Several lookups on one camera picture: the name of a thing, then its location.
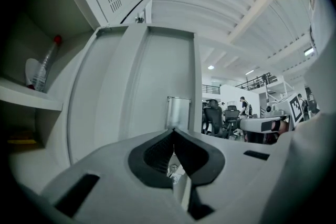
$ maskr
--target white ceiling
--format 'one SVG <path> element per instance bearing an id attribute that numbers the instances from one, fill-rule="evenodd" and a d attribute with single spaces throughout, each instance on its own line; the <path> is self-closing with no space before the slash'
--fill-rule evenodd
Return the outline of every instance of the white ceiling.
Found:
<path id="1" fill-rule="evenodd" d="M 152 21 L 198 32 L 202 71 L 216 78 L 258 70 L 293 81 L 311 63 L 309 0 L 153 0 Z"/>

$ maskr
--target ventilation grille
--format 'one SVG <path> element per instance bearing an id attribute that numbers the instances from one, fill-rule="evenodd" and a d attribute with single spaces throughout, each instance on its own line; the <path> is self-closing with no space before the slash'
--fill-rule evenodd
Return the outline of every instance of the ventilation grille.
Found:
<path id="1" fill-rule="evenodd" d="M 115 13 L 121 6 L 121 0 L 108 0 L 110 3 L 111 10 Z"/>

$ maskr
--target office chair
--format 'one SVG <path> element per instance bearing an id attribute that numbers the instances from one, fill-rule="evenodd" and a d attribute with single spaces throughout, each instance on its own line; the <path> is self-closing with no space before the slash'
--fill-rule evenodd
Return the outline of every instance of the office chair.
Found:
<path id="1" fill-rule="evenodd" d="M 229 105 L 227 107 L 227 110 L 224 110 L 225 114 L 225 123 L 224 128 L 227 130 L 226 139 L 229 139 L 231 135 L 234 135 L 232 130 L 232 122 L 230 121 L 236 121 L 239 118 L 239 110 L 237 110 L 237 107 L 235 105 Z"/>
<path id="2" fill-rule="evenodd" d="M 206 118 L 206 129 L 208 129 L 211 122 L 211 136 L 223 137 L 222 109 L 218 106 L 217 100 L 210 99 L 207 101 L 208 106 L 203 109 Z"/>

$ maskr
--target railing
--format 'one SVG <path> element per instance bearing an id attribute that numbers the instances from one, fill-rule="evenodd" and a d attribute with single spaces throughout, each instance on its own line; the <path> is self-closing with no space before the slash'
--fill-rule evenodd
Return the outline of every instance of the railing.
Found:
<path id="1" fill-rule="evenodd" d="M 202 85 L 202 92 L 205 92 L 205 93 L 221 94 L 220 90 L 221 90 L 220 87 Z"/>
<path id="2" fill-rule="evenodd" d="M 267 73 L 265 74 L 265 76 L 266 77 L 264 79 L 266 79 L 267 84 L 271 84 L 273 82 L 278 81 L 278 78 L 272 75 L 271 73 Z M 244 90 L 252 91 L 252 90 L 264 87 L 265 86 L 264 79 L 263 79 L 263 76 L 256 77 L 255 79 L 242 83 L 236 87 L 244 89 Z"/>
<path id="3" fill-rule="evenodd" d="M 266 114 L 266 110 L 263 109 L 262 107 L 260 107 L 260 117 L 261 117 L 261 118 L 264 118 L 264 117 L 265 117 L 265 114 Z"/>

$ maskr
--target red bottle cap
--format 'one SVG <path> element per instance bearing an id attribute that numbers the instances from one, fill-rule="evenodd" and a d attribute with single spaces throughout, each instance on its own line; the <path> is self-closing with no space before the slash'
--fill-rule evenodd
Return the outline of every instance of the red bottle cap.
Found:
<path id="1" fill-rule="evenodd" d="M 62 37 L 60 35 L 57 35 L 56 37 L 54 37 L 54 42 L 57 45 L 60 45 L 62 43 Z"/>
<path id="2" fill-rule="evenodd" d="M 32 90 L 35 90 L 35 87 L 32 84 L 29 84 L 27 87 L 30 88 L 30 89 L 32 89 Z"/>

